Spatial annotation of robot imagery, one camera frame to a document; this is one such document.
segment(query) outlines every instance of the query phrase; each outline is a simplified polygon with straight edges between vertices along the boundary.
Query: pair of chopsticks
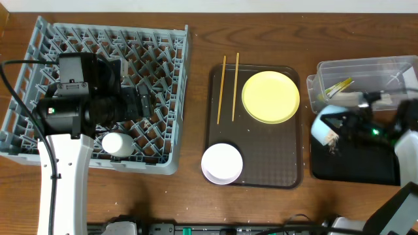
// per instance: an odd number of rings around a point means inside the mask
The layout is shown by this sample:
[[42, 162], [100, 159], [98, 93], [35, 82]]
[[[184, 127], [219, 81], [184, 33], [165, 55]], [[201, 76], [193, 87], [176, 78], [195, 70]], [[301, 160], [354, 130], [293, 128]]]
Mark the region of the pair of chopsticks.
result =
[[[236, 100], [236, 84], [238, 81], [238, 61], [240, 59], [240, 54], [236, 54], [236, 63], [235, 63], [235, 83], [234, 83], [234, 99], [233, 99], [233, 121], [235, 117], [235, 100]], [[222, 66], [222, 79], [221, 79], [221, 91], [219, 92], [219, 106], [217, 108], [217, 124], [219, 125], [219, 119], [221, 117], [221, 105], [222, 105], [222, 92], [223, 92], [223, 81], [225, 78], [225, 64], [227, 62], [227, 56], [223, 56], [223, 66]]]

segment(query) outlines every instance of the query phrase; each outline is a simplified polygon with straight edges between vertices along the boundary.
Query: white bowl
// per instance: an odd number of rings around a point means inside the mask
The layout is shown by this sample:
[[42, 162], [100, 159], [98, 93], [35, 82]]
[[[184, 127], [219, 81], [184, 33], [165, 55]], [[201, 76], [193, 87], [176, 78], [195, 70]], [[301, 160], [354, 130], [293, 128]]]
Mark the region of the white bowl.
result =
[[242, 157], [240, 152], [229, 144], [214, 144], [202, 157], [202, 172], [212, 183], [226, 185], [241, 174]]

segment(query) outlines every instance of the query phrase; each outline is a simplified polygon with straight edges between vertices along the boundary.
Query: wooden chopstick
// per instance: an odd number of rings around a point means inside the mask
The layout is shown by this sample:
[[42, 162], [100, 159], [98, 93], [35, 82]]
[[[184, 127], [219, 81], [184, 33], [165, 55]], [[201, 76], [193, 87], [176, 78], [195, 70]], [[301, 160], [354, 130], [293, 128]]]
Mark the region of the wooden chopstick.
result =
[[235, 100], [236, 100], [236, 83], [238, 82], [238, 61], [240, 60], [240, 54], [236, 54], [236, 64], [235, 64], [235, 83], [234, 83], [234, 101], [233, 101], [233, 121], [235, 116]]
[[222, 79], [221, 79], [221, 91], [219, 92], [219, 106], [217, 108], [217, 124], [219, 125], [219, 118], [221, 117], [221, 105], [222, 105], [222, 92], [223, 92], [223, 79], [225, 77], [225, 64], [227, 62], [227, 56], [223, 56], [222, 66]]

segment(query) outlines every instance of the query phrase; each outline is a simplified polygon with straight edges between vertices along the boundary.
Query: gray plastic dish rack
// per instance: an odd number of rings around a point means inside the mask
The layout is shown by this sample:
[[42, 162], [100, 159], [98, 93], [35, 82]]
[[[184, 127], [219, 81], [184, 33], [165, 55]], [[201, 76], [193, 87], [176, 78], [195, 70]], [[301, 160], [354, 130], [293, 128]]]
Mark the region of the gray plastic dish rack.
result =
[[[97, 136], [90, 167], [120, 172], [173, 174], [180, 158], [183, 106], [189, 70], [190, 41], [185, 30], [143, 29], [67, 23], [37, 19], [25, 59], [55, 61], [60, 53], [94, 52], [129, 62], [122, 86], [146, 84], [155, 101], [154, 115], [118, 123], [118, 132], [134, 138], [135, 151], [119, 158], [101, 147]], [[14, 90], [32, 110], [48, 84], [59, 81], [57, 65], [23, 64]], [[98, 131], [106, 130], [97, 126]], [[0, 131], [0, 155], [23, 165], [40, 165], [32, 123], [12, 99]]]

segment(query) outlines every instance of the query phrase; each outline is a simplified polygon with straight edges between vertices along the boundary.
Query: black mat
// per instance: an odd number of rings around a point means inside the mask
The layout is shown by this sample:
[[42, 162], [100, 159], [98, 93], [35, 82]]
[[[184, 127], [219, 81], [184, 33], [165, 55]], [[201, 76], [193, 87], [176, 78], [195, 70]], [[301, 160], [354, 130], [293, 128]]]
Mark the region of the black mat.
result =
[[223, 85], [221, 118], [217, 109], [222, 65], [213, 69], [209, 92], [209, 120], [206, 148], [217, 143], [232, 144], [241, 153], [244, 169], [231, 185], [292, 189], [302, 181], [302, 129], [300, 112], [279, 124], [265, 124], [253, 119], [242, 104], [246, 81], [262, 71], [276, 71], [290, 77], [299, 88], [299, 77], [289, 67], [240, 65], [236, 90], [235, 120], [232, 122], [235, 65], [227, 65]]
[[312, 174], [321, 180], [400, 185], [399, 163], [393, 149], [381, 146], [354, 146], [338, 140], [330, 153], [311, 136]]

